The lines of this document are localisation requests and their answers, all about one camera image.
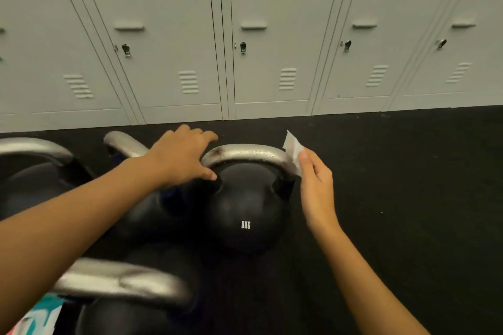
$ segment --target hand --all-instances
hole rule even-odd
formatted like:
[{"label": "hand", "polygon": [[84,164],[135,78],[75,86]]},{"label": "hand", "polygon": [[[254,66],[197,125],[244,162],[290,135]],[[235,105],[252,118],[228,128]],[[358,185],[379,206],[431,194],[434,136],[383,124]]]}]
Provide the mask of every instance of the hand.
[{"label": "hand", "polygon": [[203,167],[199,159],[208,144],[217,139],[212,131],[181,125],[175,132],[167,131],[142,158],[160,170],[160,186],[179,185],[195,178],[216,180],[216,173]]},{"label": "hand", "polygon": [[332,171],[308,148],[300,152],[298,159],[302,168],[300,197],[307,225],[315,237],[319,231],[340,228],[333,202]]}]

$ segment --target locker vent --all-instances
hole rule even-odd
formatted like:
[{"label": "locker vent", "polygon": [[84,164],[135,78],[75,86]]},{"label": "locker vent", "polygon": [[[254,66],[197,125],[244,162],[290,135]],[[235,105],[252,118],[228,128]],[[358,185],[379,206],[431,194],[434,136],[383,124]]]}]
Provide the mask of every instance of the locker vent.
[{"label": "locker vent", "polygon": [[387,65],[375,65],[372,73],[370,73],[369,80],[367,81],[367,85],[369,87],[379,86],[381,84],[381,80],[388,69]]},{"label": "locker vent", "polygon": [[70,85],[70,89],[78,99],[94,98],[91,88],[86,84],[81,75],[63,75],[66,83]]},{"label": "locker vent", "polygon": [[199,84],[195,71],[179,71],[180,84],[182,85],[183,94],[198,94]]},{"label": "locker vent", "polygon": [[447,84],[456,84],[460,79],[463,78],[463,75],[468,70],[468,68],[472,65],[472,63],[459,63],[457,68],[452,72],[449,78],[447,78]]},{"label": "locker vent", "polygon": [[296,75],[297,75],[297,68],[281,69],[279,90],[293,90]]}]

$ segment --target silver kettlebell handle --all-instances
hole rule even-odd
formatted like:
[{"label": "silver kettlebell handle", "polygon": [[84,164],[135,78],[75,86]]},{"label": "silver kettlebell handle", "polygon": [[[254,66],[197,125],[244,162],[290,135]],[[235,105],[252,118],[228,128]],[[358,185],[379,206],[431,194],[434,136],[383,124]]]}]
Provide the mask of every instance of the silver kettlebell handle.
[{"label": "silver kettlebell handle", "polygon": [[187,307],[194,298],[179,277],[126,262],[78,259],[56,282],[52,293],[87,298],[143,301],[160,307]]},{"label": "silver kettlebell handle", "polygon": [[201,160],[204,167],[212,168],[229,160],[247,160],[268,163],[279,167],[290,175],[296,167],[286,152],[263,144],[224,144],[208,151]]},{"label": "silver kettlebell handle", "polygon": [[35,155],[47,158],[56,166],[64,166],[72,162],[74,156],[59,144],[38,138],[4,138],[0,139],[0,156],[3,155]]},{"label": "silver kettlebell handle", "polygon": [[127,158],[142,157],[148,152],[146,146],[122,131],[110,131],[103,138],[103,143]]}]

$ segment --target locker handle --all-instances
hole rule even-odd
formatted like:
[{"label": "locker handle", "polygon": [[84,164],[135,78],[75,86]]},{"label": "locker handle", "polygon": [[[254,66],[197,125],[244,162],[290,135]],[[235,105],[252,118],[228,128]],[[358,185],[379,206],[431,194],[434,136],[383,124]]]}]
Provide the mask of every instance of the locker handle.
[{"label": "locker handle", "polygon": [[353,23],[353,29],[372,29],[377,27],[377,23]]},{"label": "locker handle", "polygon": [[267,23],[260,22],[260,23],[241,23],[241,29],[243,31],[263,31],[264,29],[267,29]]},{"label": "locker handle", "polygon": [[458,29],[458,28],[473,28],[476,27],[477,24],[475,23],[452,23],[452,28]]},{"label": "locker handle", "polygon": [[145,30],[145,27],[141,24],[129,24],[129,25],[116,25],[114,27],[116,31],[119,32],[138,32]]}]

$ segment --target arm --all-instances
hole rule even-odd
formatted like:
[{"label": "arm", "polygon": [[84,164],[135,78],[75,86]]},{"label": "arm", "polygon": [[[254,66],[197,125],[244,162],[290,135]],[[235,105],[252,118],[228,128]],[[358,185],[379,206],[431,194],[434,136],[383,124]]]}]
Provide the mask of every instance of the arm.
[{"label": "arm", "polygon": [[311,150],[299,154],[301,199],[307,224],[363,335],[428,335],[382,283],[341,229],[333,202],[332,172]]},{"label": "arm", "polygon": [[150,192],[216,174],[199,158],[215,133],[182,125],[131,158],[59,197],[0,222],[0,334],[12,326],[109,227]]}]

